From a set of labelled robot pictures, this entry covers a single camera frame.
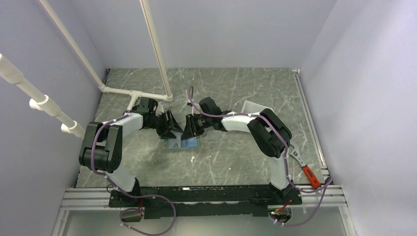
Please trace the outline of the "green card holder wallet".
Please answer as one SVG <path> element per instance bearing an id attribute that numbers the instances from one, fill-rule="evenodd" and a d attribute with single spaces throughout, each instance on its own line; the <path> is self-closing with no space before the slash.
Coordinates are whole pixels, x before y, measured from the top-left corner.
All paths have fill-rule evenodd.
<path id="1" fill-rule="evenodd" d="M 181 140 L 181 147 L 177 149 L 191 149 L 198 148 L 200 145 L 199 139 L 194 137 L 187 140 Z"/>

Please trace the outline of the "silver vip credit card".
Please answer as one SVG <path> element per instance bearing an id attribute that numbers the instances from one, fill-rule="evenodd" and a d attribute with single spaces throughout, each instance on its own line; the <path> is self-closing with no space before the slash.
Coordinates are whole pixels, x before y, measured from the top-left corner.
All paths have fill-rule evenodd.
<path id="1" fill-rule="evenodd" d="M 177 149 L 181 147 L 180 139 L 169 139 L 168 140 L 168 149 Z"/>

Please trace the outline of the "clear plastic bin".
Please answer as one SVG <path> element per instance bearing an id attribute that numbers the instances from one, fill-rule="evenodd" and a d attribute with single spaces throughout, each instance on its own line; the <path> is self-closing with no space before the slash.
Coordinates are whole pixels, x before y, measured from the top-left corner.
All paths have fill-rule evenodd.
<path id="1" fill-rule="evenodd" d="M 272 110 L 272 108 L 270 108 L 270 107 L 245 100 L 244 103 L 243 103 L 243 107 L 241 109 L 241 113 L 247 113 L 247 114 L 260 113 L 264 109 L 271 109 Z"/>

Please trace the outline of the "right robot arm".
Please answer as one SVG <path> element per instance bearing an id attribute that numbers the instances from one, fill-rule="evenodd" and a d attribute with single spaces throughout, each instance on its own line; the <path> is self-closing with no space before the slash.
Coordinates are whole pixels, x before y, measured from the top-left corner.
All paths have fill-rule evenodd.
<path id="1" fill-rule="evenodd" d="M 289 128 L 270 108 L 255 113 L 236 113 L 222 111 L 211 97 L 202 99 L 198 104 L 193 101 L 193 86 L 187 91 L 187 105 L 194 108 L 197 114 L 186 115 L 186 125 L 181 139 L 188 140 L 201 136 L 205 129 L 228 132 L 239 131 L 252 135 L 258 148 L 268 157 L 271 198 L 277 204 L 283 204 L 290 197 L 287 188 L 289 178 L 288 162 L 285 160 L 292 134 Z"/>

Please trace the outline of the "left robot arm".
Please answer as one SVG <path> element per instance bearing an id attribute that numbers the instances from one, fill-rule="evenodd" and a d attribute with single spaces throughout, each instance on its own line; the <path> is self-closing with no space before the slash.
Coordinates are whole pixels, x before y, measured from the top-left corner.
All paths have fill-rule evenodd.
<path id="1" fill-rule="evenodd" d="M 175 139 L 182 132 L 170 110 L 162 111 L 156 100 L 140 99 L 121 117 L 87 125 L 79 153 L 79 163 L 103 176 L 130 207 L 141 200 L 139 181 L 122 165 L 123 139 L 134 131 L 154 129 L 159 138 Z"/>

